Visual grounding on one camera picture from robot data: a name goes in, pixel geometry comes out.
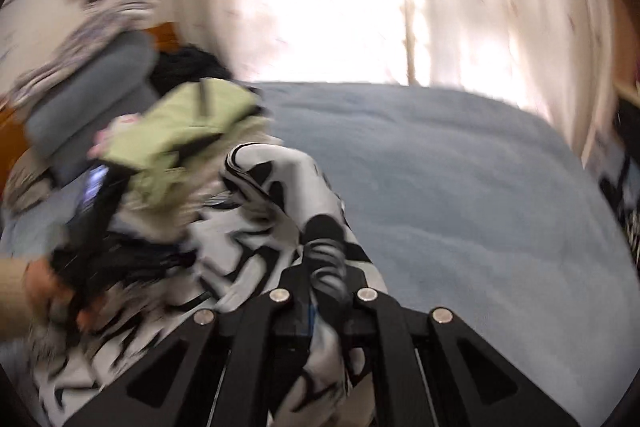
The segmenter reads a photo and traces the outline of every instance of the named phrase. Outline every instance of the blue blanket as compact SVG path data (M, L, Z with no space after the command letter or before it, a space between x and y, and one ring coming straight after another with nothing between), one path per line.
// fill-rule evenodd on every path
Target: blue blanket
M640 367L640 284L548 124L448 90L261 87L271 134L326 172L393 296L449 307L583 427L606 420ZM73 183L7 223L0 247L46 251L77 195Z

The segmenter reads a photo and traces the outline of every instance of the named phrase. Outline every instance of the person's arm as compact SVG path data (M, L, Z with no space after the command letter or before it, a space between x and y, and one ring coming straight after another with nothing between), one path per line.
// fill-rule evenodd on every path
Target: person's arm
M0 259L0 341L29 331L33 309L25 291L27 261Z
M0 341L28 333L33 321L46 320L52 301L68 303L73 292L53 273L49 261L42 257L31 261L0 259ZM81 330L89 328L104 300L78 315Z

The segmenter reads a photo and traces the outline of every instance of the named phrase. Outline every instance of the silver screw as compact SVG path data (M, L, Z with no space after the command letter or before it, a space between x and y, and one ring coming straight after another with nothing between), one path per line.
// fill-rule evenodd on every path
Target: silver screw
M431 314L438 324L449 324L453 320L453 313L446 308L436 308Z
M198 310L193 314L193 320L196 324L204 326L213 322L216 316L211 310Z
M371 302L378 298L378 292L373 288L360 288L356 294L358 299L364 302Z
M289 300L290 294L289 291L284 288L276 288L271 290L269 293L269 298L273 302L286 302Z

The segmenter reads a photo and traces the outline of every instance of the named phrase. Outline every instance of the human hand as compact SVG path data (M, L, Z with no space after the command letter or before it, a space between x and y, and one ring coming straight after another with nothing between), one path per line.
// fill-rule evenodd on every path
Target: human hand
M44 257L27 266L24 273L24 291L38 317L47 317L54 301L68 305L74 295L73 290L65 286ZM104 296L99 297L88 308L79 312L77 322L80 331L88 331L94 325L104 300Z

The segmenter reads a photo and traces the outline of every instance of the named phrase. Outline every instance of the sheer curtain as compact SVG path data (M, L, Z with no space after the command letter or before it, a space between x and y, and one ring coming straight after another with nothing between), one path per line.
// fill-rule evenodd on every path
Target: sheer curtain
M611 0L209 0L248 81L447 87L548 121L578 155L613 114Z

